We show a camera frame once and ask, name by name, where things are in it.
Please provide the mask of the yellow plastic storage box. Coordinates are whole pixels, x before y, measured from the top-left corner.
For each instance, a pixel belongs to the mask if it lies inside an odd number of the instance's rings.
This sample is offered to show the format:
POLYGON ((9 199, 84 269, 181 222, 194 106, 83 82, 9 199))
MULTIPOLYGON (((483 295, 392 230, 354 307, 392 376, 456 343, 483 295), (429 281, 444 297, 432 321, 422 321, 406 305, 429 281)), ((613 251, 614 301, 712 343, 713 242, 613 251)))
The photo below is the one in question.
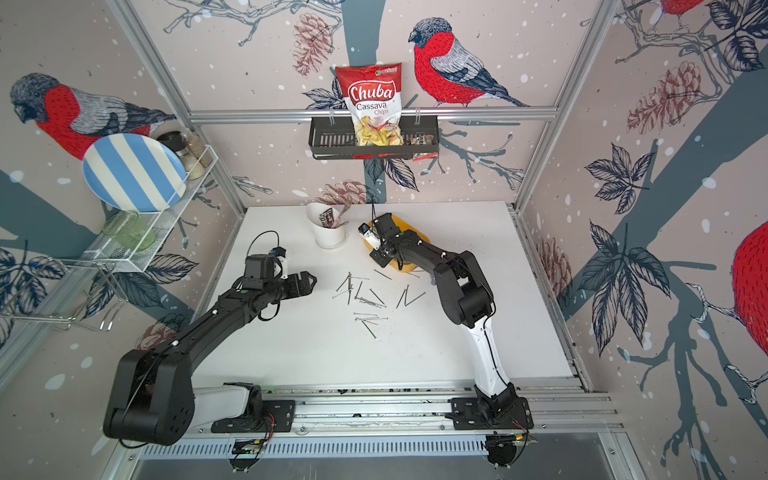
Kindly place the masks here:
MULTIPOLYGON (((397 255, 396 259, 392 262, 396 264, 397 269, 403 272, 413 270, 415 268, 415 263, 406 260, 406 251, 409 251, 409 255, 411 255, 422 241, 418 234, 413 230, 401 231, 390 214, 377 217, 372 222, 376 223, 376 226, 381 233, 385 233, 387 236, 393 235, 395 237, 397 255)), ((390 264, 377 265, 381 268, 385 268, 390 264)))

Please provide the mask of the white utensil holder cup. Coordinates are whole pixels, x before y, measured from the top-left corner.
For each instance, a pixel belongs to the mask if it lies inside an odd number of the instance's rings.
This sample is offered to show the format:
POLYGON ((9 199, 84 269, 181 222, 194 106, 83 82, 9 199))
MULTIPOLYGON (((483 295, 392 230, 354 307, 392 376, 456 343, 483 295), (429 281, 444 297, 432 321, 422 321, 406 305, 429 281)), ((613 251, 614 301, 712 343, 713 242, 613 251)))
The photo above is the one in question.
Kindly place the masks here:
POLYGON ((344 226, 336 225, 340 211, 335 206, 310 203, 305 212, 315 242, 320 248, 332 250, 343 245, 347 233, 344 226))

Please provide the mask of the light spice jar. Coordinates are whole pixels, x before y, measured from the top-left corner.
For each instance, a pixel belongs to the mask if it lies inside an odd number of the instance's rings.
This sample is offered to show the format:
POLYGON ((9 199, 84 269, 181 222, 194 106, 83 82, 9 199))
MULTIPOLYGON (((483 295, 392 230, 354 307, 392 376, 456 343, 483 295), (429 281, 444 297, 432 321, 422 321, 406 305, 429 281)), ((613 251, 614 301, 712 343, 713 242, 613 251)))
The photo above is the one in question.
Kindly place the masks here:
POLYGON ((191 131, 185 131, 183 133, 183 138, 188 147, 188 150, 198 162, 198 164, 203 169, 207 169, 212 161, 212 155, 207 150, 207 145, 197 134, 191 131))

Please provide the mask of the green glass cup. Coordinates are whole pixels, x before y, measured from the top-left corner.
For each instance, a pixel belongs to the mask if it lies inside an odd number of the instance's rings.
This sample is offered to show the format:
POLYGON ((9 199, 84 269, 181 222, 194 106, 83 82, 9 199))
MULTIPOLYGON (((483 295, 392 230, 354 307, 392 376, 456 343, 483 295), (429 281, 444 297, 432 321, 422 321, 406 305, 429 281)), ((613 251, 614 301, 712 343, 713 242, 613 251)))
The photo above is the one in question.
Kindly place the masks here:
POLYGON ((111 216, 102 233, 128 251, 143 252, 156 243, 154 231, 134 211, 120 211, 111 216))

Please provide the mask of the steel nail long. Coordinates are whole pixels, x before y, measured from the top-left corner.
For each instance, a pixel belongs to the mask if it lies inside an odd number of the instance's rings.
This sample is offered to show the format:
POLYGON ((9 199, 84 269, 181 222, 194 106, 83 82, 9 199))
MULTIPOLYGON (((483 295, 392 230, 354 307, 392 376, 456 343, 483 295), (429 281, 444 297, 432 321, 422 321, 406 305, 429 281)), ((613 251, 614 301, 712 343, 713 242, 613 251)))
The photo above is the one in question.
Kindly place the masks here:
POLYGON ((406 286, 405 289, 402 291, 399 300, 397 302, 396 308, 399 308, 401 306, 405 306, 407 303, 407 293, 409 290, 409 286, 406 286))

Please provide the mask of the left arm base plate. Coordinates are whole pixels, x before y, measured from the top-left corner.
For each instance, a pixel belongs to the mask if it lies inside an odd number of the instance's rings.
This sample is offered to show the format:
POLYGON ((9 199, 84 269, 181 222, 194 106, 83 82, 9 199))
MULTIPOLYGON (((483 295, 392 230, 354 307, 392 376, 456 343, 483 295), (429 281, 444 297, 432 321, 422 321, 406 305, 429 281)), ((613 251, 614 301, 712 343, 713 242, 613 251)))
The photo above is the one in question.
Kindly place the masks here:
POLYGON ((243 410, 228 414, 211 425, 211 432, 224 433, 287 433, 291 430, 296 410, 294 400, 265 400, 259 385, 225 383, 233 393, 245 395, 243 410))

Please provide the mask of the red cassava chips bag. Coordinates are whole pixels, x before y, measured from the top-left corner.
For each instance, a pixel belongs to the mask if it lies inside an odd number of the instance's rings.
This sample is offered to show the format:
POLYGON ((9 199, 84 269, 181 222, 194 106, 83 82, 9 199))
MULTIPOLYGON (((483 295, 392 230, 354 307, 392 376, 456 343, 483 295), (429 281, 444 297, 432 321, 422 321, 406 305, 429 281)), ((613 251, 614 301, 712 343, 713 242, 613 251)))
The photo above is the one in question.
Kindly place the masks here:
POLYGON ((400 146, 402 64, 341 67, 336 76, 358 146, 400 146))

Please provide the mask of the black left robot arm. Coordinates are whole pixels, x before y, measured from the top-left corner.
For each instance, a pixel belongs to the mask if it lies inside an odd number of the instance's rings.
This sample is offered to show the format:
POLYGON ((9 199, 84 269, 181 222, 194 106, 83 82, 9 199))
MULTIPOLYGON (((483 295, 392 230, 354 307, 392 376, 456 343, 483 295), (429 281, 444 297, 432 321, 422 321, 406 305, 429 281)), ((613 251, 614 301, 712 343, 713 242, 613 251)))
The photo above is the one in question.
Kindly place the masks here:
POLYGON ((317 278, 307 271, 285 276, 278 258, 250 255, 244 274, 197 321, 149 350, 134 349, 117 364, 103 422, 106 437, 172 445, 206 420, 196 409, 192 376, 221 343, 264 309, 310 295, 317 278))

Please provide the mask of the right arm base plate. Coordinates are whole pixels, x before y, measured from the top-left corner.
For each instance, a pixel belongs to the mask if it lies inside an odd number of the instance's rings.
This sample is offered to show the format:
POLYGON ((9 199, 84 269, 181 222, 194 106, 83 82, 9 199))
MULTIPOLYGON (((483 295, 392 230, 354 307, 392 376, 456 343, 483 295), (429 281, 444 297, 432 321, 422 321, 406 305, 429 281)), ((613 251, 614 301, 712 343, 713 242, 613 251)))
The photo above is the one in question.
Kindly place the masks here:
POLYGON ((453 422, 455 430, 534 428, 528 400, 517 394, 514 384, 508 382, 499 394, 487 395, 475 386, 474 397, 454 397, 445 417, 453 422))

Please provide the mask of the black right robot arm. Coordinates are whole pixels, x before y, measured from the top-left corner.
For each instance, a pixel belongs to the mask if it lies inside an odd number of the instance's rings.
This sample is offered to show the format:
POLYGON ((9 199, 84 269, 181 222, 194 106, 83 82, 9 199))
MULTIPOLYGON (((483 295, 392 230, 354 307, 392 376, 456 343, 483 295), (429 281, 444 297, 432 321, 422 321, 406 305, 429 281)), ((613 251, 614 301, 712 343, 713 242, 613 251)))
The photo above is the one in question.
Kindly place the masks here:
POLYGON ((518 395, 499 358, 492 329, 495 298, 474 254, 439 248, 416 231, 398 227, 390 213, 361 224, 358 232, 379 266, 395 262, 401 269, 410 263, 430 275, 447 318, 467 333, 479 412, 486 423, 500 423, 518 395))

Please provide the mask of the dark lid spice jar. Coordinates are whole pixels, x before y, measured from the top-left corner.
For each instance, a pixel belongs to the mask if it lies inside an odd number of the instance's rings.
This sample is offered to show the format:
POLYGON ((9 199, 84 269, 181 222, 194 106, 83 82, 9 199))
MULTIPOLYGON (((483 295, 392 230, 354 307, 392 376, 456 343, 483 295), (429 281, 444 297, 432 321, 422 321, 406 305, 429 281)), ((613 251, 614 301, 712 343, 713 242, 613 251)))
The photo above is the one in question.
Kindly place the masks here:
POLYGON ((193 156, 190 155, 188 145, 180 131, 168 131, 156 138, 157 141, 171 149, 181 160, 186 171, 196 163, 193 156))

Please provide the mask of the steel nail by box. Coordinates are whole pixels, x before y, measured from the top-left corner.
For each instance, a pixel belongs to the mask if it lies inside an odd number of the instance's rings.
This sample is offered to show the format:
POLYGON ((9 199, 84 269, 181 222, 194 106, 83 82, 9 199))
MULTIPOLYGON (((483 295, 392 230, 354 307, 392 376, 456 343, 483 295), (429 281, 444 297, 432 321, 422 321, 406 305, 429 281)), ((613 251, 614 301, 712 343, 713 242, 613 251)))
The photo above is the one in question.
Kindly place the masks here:
POLYGON ((379 275, 381 275, 382 277, 384 277, 384 278, 386 278, 386 279, 388 279, 388 280, 392 280, 392 278, 391 278, 390 276, 388 276, 388 275, 384 274, 382 271, 379 271, 379 270, 377 270, 377 269, 374 269, 374 272, 375 272, 375 273, 377 273, 377 274, 379 274, 379 275))

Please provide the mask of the blue white striped plate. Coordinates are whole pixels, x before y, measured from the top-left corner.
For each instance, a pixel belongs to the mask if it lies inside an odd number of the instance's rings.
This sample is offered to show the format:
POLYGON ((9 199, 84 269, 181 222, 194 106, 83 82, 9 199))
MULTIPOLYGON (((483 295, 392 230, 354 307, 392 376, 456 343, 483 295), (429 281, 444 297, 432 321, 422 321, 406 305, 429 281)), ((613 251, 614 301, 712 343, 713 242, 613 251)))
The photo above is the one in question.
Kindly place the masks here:
POLYGON ((104 203, 138 213, 174 206, 187 187, 180 158, 159 141, 138 134, 113 134, 94 142, 84 155, 83 175, 104 203))

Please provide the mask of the steel nail short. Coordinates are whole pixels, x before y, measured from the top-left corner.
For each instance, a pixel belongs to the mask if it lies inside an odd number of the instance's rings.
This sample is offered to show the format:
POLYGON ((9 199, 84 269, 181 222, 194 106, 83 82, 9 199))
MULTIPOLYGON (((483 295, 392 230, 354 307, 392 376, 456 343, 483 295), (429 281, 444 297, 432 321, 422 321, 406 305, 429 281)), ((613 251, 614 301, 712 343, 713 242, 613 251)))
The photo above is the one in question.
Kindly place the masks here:
POLYGON ((417 297, 415 297, 415 298, 411 299, 410 301, 406 301, 406 302, 405 302, 405 306, 409 306, 409 305, 411 305, 411 304, 412 304, 412 303, 414 303, 415 301, 417 301, 417 300, 419 300, 420 298, 422 298, 422 297, 423 297, 425 294, 426 294, 426 292, 422 292, 420 295, 418 295, 417 297))

